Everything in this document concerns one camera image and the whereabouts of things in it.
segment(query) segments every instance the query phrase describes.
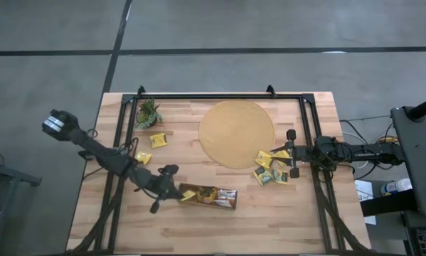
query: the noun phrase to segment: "small succulent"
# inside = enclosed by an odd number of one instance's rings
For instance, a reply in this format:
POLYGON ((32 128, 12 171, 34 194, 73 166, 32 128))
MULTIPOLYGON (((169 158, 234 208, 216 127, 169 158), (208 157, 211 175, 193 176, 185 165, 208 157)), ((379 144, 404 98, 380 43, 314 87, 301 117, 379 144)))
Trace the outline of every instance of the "small succulent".
POLYGON ((140 111, 137 114, 137 128, 148 128, 157 121, 162 122, 162 116, 157 112, 159 105, 154 106, 154 99, 149 99, 140 104, 140 111))

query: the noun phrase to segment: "wooden table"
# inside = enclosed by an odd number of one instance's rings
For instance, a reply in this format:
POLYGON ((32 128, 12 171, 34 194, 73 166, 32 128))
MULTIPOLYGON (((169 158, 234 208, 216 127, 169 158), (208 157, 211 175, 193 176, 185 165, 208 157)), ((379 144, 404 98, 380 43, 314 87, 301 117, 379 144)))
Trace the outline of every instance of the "wooden table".
MULTIPOLYGON (((314 92, 323 135, 342 139, 341 126, 331 92, 314 92)), ((96 129, 97 140, 112 146, 122 93, 106 93, 102 99, 96 129)), ((251 100, 271 116, 275 126, 275 147, 285 143, 285 132, 296 129, 297 144, 305 144, 299 104, 296 100, 251 100)), ((228 169, 213 162, 203 152, 198 140, 198 125, 204 114, 220 100, 157 100, 164 123, 150 129, 136 130, 138 150, 151 152, 146 167, 154 174, 166 164, 179 165, 176 183, 187 182, 219 186, 239 191, 236 211, 181 205, 164 201, 157 214, 153 203, 129 180, 119 219, 116 253, 300 253, 324 252, 321 228, 308 164, 300 164, 300 177, 287 185, 271 183, 265 187, 255 180, 250 169, 228 169), (149 136, 163 132, 168 145, 151 149, 149 136)), ((314 133, 309 115, 311 134, 314 133)), ((123 138, 127 120, 124 120, 123 138)), ((98 167, 89 163, 85 173, 98 167)), ((105 187, 106 171, 99 171, 83 181, 78 199, 68 249, 74 248, 97 220, 105 187)), ((366 247, 368 233, 349 168, 339 167, 334 174, 339 212, 351 232, 366 247)), ((329 219, 331 239, 334 229, 329 219)), ((104 244, 108 241, 106 229, 104 244)))

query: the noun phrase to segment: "round placemat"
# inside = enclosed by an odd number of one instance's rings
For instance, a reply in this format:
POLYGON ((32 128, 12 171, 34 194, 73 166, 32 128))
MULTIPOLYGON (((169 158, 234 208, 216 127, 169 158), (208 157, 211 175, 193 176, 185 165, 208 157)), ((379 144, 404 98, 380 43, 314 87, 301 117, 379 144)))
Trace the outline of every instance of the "round placemat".
POLYGON ((257 164, 258 151, 271 149, 275 128, 259 105, 242 100, 223 101, 206 113, 198 136, 204 152, 213 161, 228 168, 244 169, 257 164))

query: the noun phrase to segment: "yellow snack packet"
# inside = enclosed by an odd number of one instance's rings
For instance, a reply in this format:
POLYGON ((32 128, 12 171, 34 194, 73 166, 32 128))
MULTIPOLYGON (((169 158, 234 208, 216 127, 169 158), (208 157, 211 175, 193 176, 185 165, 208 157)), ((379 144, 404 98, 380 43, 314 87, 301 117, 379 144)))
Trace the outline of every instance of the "yellow snack packet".
MULTIPOLYGON (((273 153, 271 155, 272 157, 280 157, 280 158, 290 158, 290 154, 289 152, 287 152, 287 150, 281 150, 278 151, 276 153, 273 153)), ((281 166, 281 167, 286 167, 287 165, 281 161, 276 160, 276 162, 281 166)))
POLYGON ((259 165, 263 166, 266 169, 269 169, 271 167, 271 164, 272 164, 271 155, 267 154, 267 153, 265 153, 261 150, 258 152, 258 155, 257 155, 257 158, 255 159, 255 161, 259 165))
POLYGON ((139 151, 138 153, 135 154, 135 159, 139 162, 142 162, 143 165, 148 164, 148 161, 150 160, 152 154, 150 153, 145 153, 143 151, 139 151))
POLYGON ((167 137, 164 133, 152 135, 149 137, 149 140, 151 141, 151 148, 153 149, 167 145, 167 137))
POLYGON ((279 184, 287 184, 289 174, 286 171, 272 169, 272 178, 279 184))
POLYGON ((190 198, 193 198, 196 195, 195 192, 193 192, 192 190, 187 190, 186 192, 183 193, 183 199, 181 199, 182 201, 186 201, 190 198))
POLYGON ((257 179, 258 183, 260 183, 260 185, 262 186, 264 186, 265 184, 267 184, 268 182, 272 180, 271 173, 263 167, 259 167, 257 170, 253 172, 253 174, 254 174, 254 177, 257 179))

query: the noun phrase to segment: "concrete floor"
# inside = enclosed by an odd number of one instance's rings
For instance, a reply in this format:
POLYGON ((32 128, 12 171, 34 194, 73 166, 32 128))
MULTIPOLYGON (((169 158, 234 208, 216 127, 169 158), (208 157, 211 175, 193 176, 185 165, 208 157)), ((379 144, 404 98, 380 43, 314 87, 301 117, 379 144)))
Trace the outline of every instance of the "concrete floor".
MULTIPOLYGON (((124 0, 0 0, 0 50, 112 49, 124 0)), ((426 0, 133 0, 122 44, 137 48, 426 46, 426 0)), ((0 255, 65 247, 84 161, 41 131, 51 109, 94 125, 109 56, 0 57, 0 151, 43 177, 22 186, 0 255)), ((119 57, 112 92, 332 91, 342 119, 426 100, 426 53, 119 57)), ((354 122, 368 140, 389 119, 354 122)), ((347 141, 356 140, 346 137, 347 141)), ((403 167, 370 180, 407 175, 403 167)), ((403 252, 371 232, 373 247, 403 252)))

